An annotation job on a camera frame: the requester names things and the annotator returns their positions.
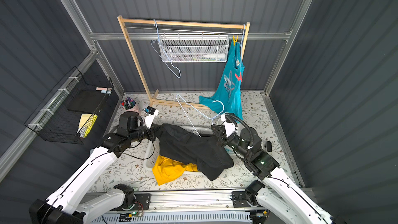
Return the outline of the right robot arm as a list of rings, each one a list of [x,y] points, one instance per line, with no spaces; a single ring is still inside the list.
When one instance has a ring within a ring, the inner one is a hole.
[[[229,147],[257,177],[245,189],[251,206],[270,210],[286,224],[333,224],[334,217],[315,203],[280,164],[261,147],[257,131],[234,114],[224,113],[220,125],[211,129],[218,144]]]

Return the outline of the yellow t-shirt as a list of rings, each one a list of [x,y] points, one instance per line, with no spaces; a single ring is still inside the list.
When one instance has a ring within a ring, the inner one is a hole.
[[[152,168],[154,178],[159,186],[178,179],[184,172],[196,173],[198,171],[198,166],[195,164],[183,164],[161,155],[158,155]]]

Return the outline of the black t-shirt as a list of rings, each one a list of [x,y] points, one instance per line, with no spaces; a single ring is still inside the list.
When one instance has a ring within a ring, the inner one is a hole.
[[[163,124],[155,132],[160,155],[182,164],[194,164],[209,180],[234,167],[234,161],[225,148],[217,145],[217,137],[198,136],[180,126]]]

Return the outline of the teal t-shirt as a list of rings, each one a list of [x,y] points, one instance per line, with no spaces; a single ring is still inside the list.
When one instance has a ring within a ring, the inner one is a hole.
[[[200,96],[200,104],[207,106],[218,113],[233,113],[243,118],[241,103],[241,84],[235,74],[244,75],[245,66],[241,60],[240,43],[230,46],[228,60],[224,68],[219,86],[214,95],[210,97]]]

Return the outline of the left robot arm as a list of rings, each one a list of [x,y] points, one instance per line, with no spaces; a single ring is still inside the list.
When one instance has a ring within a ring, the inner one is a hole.
[[[104,213],[121,207],[130,211],[138,206],[134,189],[117,184],[114,188],[86,203],[82,203],[91,185],[113,164],[132,142],[147,139],[155,141],[155,133],[160,125],[154,124],[159,111],[146,108],[147,116],[142,118],[137,112],[125,112],[127,118],[119,124],[118,133],[109,133],[104,143],[96,147],[82,166],[46,200],[36,200],[29,208],[34,224],[88,224]]]

